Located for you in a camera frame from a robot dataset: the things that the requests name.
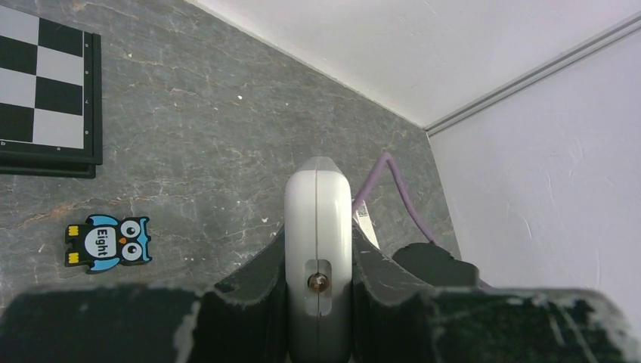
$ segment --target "white wall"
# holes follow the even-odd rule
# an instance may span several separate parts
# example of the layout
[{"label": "white wall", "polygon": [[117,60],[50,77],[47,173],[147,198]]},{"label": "white wall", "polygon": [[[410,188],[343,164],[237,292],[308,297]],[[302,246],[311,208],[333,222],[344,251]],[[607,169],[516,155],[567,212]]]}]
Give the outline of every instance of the white wall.
[{"label": "white wall", "polygon": [[419,126],[641,11],[641,0],[189,1]]},{"label": "white wall", "polygon": [[601,290],[641,333],[641,33],[430,141],[484,280]]}]

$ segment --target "owl toy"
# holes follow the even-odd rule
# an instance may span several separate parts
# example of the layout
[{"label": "owl toy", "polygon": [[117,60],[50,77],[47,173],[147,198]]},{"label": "owl toy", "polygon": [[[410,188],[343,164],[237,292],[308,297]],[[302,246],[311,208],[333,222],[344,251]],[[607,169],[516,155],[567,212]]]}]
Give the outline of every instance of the owl toy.
[{"label": "owl toy", "polygon": [[66,267],[87,265],[87,273],[107,271],[118,264],[140,265],[151,261],[147,244],[148,217],[122,221],[101,214],[87,218],[84,225],[69,225],[65,232]]}]

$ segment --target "qr code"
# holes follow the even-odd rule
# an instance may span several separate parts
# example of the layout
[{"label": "qr code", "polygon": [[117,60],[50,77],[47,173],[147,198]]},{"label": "qr code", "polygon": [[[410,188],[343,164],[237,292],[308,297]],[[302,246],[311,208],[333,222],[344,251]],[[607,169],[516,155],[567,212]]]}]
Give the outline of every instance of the qr code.
[{"label": "qr code", "polygon": [[365,206],[365,202],[363,202],[363,204],[361,204],[361,206],[358,207],[358,209],[356,210],[356,215],[359,216],[359,217],[367,217],[368,216],[367,207]]}]

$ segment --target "marble tabletop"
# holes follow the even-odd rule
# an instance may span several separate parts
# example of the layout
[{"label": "marble tabletop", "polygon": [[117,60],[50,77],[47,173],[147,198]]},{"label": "marble tabletop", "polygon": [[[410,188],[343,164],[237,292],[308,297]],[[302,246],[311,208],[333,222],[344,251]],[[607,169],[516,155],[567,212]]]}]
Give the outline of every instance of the marble tabletop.
[{"label": "marble tabletop", "polygon": [[[425,133],[181,0],[0,0],[102,35],[104,165],[95,180],[0,175],[0,307],[37,284],[212,283],[283,223],[287,179],[331,157],[360,187],[394,155],[420,215],[459,256]],[[368,206],[381,248],[424,241],[386,172]],[[149,216],[153,261],[65,268],[63,234],[92,213]]]}]

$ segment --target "owl belly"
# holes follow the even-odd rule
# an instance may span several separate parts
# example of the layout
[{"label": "owl belly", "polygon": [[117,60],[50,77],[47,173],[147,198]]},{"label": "owl belly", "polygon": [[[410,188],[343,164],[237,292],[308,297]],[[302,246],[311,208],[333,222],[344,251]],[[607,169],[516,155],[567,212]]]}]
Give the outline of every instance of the owl belly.
[{"label": "owl belly", "polygon": [[85,237],[85,250],[93,257],[107,259],[116,255],[116,230],[112,227],[98,227]]}]

